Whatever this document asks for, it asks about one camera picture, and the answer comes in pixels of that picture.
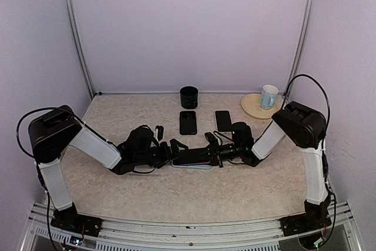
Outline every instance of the cup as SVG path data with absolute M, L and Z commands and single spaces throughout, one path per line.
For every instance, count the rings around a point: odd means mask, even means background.
M 180 102 L 185 109 L 194 109 L 198 106 L 199 90 L 194 86 L 185 86 L 180 90 Z
M 261 92 L 261 108 L 270 110 L 277 100 L 278 88 L 273 85 L 264 85 Z

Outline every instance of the white wall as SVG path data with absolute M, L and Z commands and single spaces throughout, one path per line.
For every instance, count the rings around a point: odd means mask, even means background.
M 63 0 L 0 0 L 0 249 L 15 250 L 32 204 L 43 195 L 33 160 L 16 144 L 18 119 L 64 103 L 89 103 Z M 22 140 L 29 149 L 27 121 Z
M 366 250 L 376 236 L 376 0 L 315 0 L 301 73 L 327 91 L 330 179 L 348 200 Z M 293 99 L 326 113 L 315 84 L 301 78 Z
M 97 91 L 283 90 L 306 0 L 73 0 Z

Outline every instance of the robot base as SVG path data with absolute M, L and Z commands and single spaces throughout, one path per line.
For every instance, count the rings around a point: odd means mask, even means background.
M 63 211 L 54 210 L 51 226 L 81 235 L 98 237 L 102 219 L 77 213 L 75 204 Z
M 330 195 L 320 205 L 304 202 L 305 213 L 283 217 L 281 226 L 284 236 L 297 235 L 330 226 L 331 220 L 328 213 Z

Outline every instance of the phone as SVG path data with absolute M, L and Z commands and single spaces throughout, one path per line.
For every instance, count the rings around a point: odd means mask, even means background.
M 181 111 L 180 112 L 180 134 L 195 135 L 197 134 L 196 112 Z
M 231 132 L 232 122 L 229 111 L 216 111 L 217 131 Z

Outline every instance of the table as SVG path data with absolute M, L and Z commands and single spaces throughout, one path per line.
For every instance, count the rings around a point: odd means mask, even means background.
M 241 108 L 242 94 L 200 94 L 198 133 L 179 135 L 179 94 L 102 95 L 90 104 L 84 121 L 114 144 L 139 125 L 164 126 L 164 140 L 204 147 L 204 133 L 216 129 L 214 111 L 229 110 L 258 138 L 270 120 L 257 120 Z M 257 167 L 210 170 L 165 166 L 150 175 L 118 176 L 84 153 L 68 148 L 62 172 L 78 212 L 117 219 L 204 223 L 262 219 L 304 211 L 306 179 L 296 146 L 285 138 Z

